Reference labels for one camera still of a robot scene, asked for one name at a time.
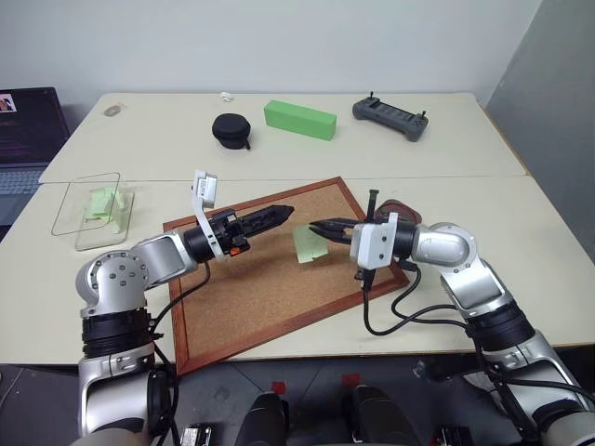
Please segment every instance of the green sponge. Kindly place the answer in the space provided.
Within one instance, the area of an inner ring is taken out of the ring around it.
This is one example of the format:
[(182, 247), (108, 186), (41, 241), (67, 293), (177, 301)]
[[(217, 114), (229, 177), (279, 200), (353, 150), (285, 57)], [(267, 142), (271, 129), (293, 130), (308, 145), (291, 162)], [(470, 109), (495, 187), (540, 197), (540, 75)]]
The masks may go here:
[(337, 116), (325, 111), (272, 100), (264, 108), (267, 125), (330, 141), (337, 130)]

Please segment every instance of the cork board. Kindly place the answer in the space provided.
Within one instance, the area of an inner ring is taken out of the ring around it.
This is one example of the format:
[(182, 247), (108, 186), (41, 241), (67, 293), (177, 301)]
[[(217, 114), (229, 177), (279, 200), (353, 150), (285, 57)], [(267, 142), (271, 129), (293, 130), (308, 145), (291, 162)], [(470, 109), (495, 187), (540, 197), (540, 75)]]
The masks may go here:
[[(243, 216), (271, 204), (294, 206), (285, 223), (251, 238), (251, 249), (226, 262), (210, 262), (210, 282), (172, 308), (176, 365), (187, 374), (212, 362), (286, 335), (362, 303), (349, 246), (329, 243), (327, 256), (298, 264), (292, 230), (314, 220), (364, 219), (340, 177), (230, 208)], [(167, 222), (164, 230), (196, 226), (194, 216)], [(200, 282), (204, 268), (169, 283), (171, 299)], [(371, 297), (408, 284), (396, 265), (377, 272)]]

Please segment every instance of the black remote controller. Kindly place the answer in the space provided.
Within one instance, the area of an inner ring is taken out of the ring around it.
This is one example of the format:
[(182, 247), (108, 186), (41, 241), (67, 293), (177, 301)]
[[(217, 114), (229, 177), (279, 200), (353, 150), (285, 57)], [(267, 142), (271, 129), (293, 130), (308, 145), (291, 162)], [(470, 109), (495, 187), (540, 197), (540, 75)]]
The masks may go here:
[(412, 114), (409, 111), (397, 109), (374, 98), (373, 91), (368, 98), (353, 104), (352, 111), (355, 119), (369, 119), (394, 128), (404, 133), (405, 137), (412, 142), (417, 141), (428, 126), (425, 111), (421, 114)]

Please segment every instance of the white table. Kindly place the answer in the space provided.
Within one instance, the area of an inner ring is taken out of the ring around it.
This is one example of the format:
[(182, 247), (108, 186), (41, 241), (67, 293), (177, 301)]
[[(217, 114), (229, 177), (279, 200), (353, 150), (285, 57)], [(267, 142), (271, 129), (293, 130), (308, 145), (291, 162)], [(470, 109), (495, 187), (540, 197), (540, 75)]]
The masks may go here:
[[(42, 183), (120, 172), (125, 180), (192, 180), (197, 167), (219, 178), (326, 179), (525, 175), (474, 96), (378, 94), (430, 124), (418, 142), (368, 121), (351, 106), (364, 95), (133, 94), (103, 96), (41, 177)], [(284, 100), (337, 114), (331, 141), (267, 127), (264, 106)], [(123, 110), (103, 112), (114, 104)], [(215, 118), (240, 113), (252, 125), (251, 151), (223, 149), (211, 133)]]
[[(217, 172), (206, 165), (206, 168)], [(238, 203), (308, 183), (306, 180), (221, 181), (218, 206)], [(479, 248), (516, 297), (531, 323), (554, 345), (595, 342), (595, 267), (541, 189), (530, 177), (445, 177), (348, 179), (365, 207), (370, 188), (379, 202), (400, 199), (430, 224), (453, 221), (471, 230)], [(190, 182), (132, 182), (136, 198), (128, 239), (122, 247), (162, 231), (164, 221), (192, 213)], [(66, 185), (46, 184), (35, 194), (0, 244), (0, 362), (73, 364), (81, 355), (79, 308), (74, 289), (79, 268), (102, 252), (76, 252), (72, 236), (50, 234)], [(418, 289), (403, 312), (446, 301), (437, 274), (423, 268)], [(156, 314), (168, 302), (167, 286), (147, 293)], [(395, 294), (373, 301), (372, 323), (394, 319), (386, 309)], [(339, 331), (339, 327), (350, 327)], [(171, 321), (165, 318), (160, 341), (173, 358)], [(361, 307), (319, 321), (242, 353), (237, 358), (286, 358), (469, 350), (460, 329), (410, 324), (377, 338), (362, 323)]]

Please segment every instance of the gray floor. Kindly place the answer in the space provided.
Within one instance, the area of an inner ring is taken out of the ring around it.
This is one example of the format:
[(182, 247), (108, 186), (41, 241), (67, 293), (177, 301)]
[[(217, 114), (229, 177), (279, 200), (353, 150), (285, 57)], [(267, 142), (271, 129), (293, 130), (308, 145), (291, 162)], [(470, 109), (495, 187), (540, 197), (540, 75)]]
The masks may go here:
[[(469, 426), (476, 444), (507, 445), (518, 440), (511, 422), (490, 398), (460, 379), (444, 383), (416, 378), (416, 357), (221, 363), (185, 376), (180, 385), (177, 421), (217, 426), (216, 444), (233, 445), (254, 398), (285, 382), (290, 407), (291, 446), (349, 440), (339, 417), (343, 375), (358, 374), (362, 384), (382, 388), (399, 403), (429, 444), (439, 424)], [(19, 372), (0, 366), (0, 398)], [(0, 408), (0, 444), (67, 445), (76, 439), (77, 378), (24, 369)]]

